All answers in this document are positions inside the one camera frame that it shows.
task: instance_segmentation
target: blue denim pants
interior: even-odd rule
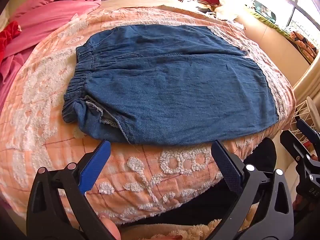
[[[93,138],[191,145],[278,121],[258,65],[205,26],[116,27],[76,53],[62,116]]]

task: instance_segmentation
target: bed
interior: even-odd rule
[[[14,211],[25,217],[37,170],[64,168],[92,152],[98,140],[61,116],[63,94],[76,66],[76,47],[95,33],[132,24],[208,26],[229,44],[246,48],[263,72],[274,96],[279,121],[264,131],[224,141],[244,160],[265,138],[291,124],[295,98],[284,75],[259,46],[232,24],[215,20],[177,0],[108,0],[89,14],[76,15],[33,50],[18,72],[0,115],[0,191]],[[97,214],[116,224],[133,222],[177,208],[222,178],[210,144],[160,147],[112,143],[112,153],[86,197]],[[68,217],[73,212],[60,196]]]

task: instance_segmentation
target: metal pin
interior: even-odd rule
[[[76,168],[76,166],[77,166],[77,165],[76,165],[75,163],[69,163],[69,164],[68,164],[68,169],[69,169],[69,170],[74,170],[74,169]]]
[[[276,173],[280,176],[283,175],[283,171],[281,169],[276,169]]]
[[[42,173],[44,173],[44,172],[45,172],[45,167],[39,168],[38,173],[42,174]]]
[[[246,169],[247,169],[248,171],[254,171],[254,166],[251,165],[251,164],[248,164],[248,165],[246,165]]]

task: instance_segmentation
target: window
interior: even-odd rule
[[[312,0],[256,0],[276,15],[282,29],[299,30],[320,49],[320,13]]]

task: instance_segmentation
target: pants leg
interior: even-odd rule
[[[244,160],[244,164],[252,164],[260,171],[273,172],[276,166],[276,148],[273,141],[265,138]],[[229,190],[222,179],[214,187],[181,207],[133,224],[207,225],[214,219],[223,218],[236,198],[237,195]]]

